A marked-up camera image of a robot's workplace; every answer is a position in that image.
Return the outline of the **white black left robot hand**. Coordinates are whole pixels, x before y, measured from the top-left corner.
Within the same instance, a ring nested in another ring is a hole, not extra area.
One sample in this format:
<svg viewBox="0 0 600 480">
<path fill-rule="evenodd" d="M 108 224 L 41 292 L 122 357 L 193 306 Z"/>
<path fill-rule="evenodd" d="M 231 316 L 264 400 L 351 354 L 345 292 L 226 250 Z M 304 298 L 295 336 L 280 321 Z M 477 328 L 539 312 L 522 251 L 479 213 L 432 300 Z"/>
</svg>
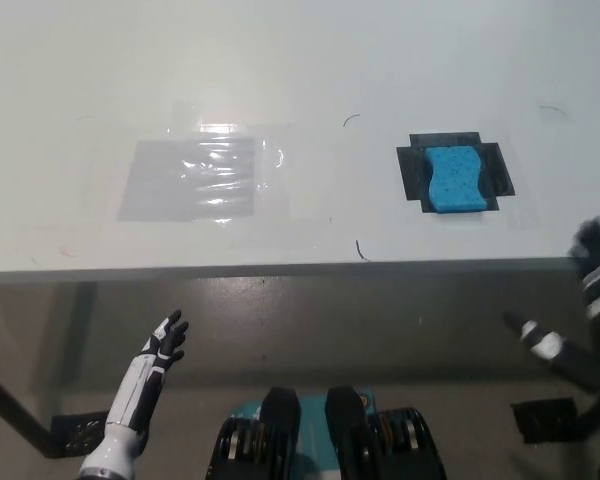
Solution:
<svg viewBox="0 0 600 480">
<path fill-rule="evenodd" d="M 124 426 L 146 435 L 162 392 L 166 374 L 184 356 L 181 349 L 189 323 L 177 309 L 153 331 L 132 359 L 115 395 L 106 424 Z"/>
</svg>

